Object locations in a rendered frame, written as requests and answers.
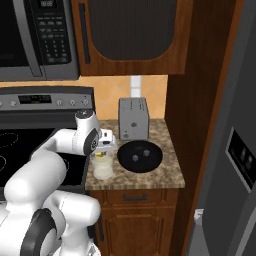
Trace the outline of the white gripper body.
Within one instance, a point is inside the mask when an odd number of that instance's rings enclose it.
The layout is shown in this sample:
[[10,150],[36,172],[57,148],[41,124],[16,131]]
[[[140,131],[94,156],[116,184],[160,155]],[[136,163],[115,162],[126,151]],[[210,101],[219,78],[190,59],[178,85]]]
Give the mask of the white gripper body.
[[97,150],[99,152],[114,151],[117,149],[118,144],[115,136],[112,136],[111,138],[101,138],[98,142]]

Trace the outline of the black ice bowl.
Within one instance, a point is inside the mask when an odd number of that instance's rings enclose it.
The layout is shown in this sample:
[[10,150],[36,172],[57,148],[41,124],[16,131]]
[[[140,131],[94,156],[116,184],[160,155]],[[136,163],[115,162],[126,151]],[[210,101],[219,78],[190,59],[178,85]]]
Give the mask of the black ice bowl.
[[[144,156],[143,151],[149,150],[150,155]],[[139,160],[133,161],[132,156],[138,155]],[[154,143],[135,140],[123,144],[117,152],[120,165],[133,173],[147,173],[155,170],[162,162],[162,150]]]

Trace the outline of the grey fridge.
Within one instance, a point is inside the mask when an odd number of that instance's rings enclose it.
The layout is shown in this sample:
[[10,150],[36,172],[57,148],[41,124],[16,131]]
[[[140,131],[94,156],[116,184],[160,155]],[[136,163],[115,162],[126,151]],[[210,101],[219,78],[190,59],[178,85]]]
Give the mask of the grey fridge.
[[256,0],[244,0],[186,256],[256,256]]

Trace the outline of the silver toaster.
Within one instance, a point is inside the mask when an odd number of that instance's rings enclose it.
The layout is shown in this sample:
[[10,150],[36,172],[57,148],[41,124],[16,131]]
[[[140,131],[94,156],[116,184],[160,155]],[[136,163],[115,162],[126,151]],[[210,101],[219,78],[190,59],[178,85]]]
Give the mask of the silver toaster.
[[147,140],[149,138],[149,111],[145,97],[120,98],[118,105],[119,138]]

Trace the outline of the wooden drawer front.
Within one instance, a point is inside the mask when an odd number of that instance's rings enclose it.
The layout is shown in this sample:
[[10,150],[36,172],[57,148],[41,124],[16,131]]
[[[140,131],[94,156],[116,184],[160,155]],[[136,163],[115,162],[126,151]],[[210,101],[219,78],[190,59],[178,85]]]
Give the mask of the wooden drawer front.
[[175,206],[178,189],[133,189],[133,190],[94,190],[90,195],[103,207],[125,205],[167,205]]

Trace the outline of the black stove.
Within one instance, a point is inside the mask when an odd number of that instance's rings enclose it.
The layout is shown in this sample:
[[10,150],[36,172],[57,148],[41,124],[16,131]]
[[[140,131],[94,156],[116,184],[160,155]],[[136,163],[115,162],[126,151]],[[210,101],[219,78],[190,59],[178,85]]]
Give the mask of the black stove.
[[0,201],[11,176],[54,132],[75,129],[75,113],[95,109],[94,89],[81,86],[0,88]]

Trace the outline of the wooden base cupboard door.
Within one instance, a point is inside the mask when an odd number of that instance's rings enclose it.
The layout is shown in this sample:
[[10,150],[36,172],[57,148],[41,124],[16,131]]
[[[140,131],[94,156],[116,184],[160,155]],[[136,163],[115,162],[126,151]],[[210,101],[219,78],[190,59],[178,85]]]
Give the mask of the wooden base cupboard door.
[[105,208],[101,211],[104,241],[102,256],[169,256],[174,207]]

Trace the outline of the wooden side panel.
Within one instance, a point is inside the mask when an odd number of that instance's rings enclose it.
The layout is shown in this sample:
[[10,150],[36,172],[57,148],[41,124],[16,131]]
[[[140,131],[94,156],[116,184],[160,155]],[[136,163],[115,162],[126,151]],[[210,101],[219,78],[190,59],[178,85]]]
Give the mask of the wooden side panel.
[[185,256],[245,0],[194,0],[186,71],[168,77],[165,121],[185,187],[169,256]]

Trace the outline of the silver microwave oven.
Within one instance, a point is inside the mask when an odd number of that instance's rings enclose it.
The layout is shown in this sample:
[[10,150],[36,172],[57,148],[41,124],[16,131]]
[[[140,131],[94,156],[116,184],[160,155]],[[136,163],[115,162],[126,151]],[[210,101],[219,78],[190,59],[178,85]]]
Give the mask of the silver microwave oven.
[[0,82],[76,80],[79,77],[71,0],[23,0],[42,77],[34,77],[12,0],[0,0]]

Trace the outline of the white wall socket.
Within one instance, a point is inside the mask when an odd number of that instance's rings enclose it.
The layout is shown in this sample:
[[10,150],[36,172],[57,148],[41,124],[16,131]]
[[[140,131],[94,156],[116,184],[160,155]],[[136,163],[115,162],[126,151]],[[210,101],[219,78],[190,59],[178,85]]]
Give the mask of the white wall socket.
[[131,97],[140,97],[141,96],[141,87],[142,87],[142,76],[136,75],[130,77],[130,96]]

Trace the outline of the wooden wall cupboard door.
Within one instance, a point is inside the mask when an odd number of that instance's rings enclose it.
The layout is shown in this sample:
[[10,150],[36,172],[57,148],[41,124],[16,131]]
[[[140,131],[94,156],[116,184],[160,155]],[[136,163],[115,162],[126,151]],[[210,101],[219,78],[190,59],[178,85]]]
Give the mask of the wooden wall cupboard door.
[[[85,4],[85,64],[79,3]],[[83,76],[185,72],[194,0],[71,0]]]

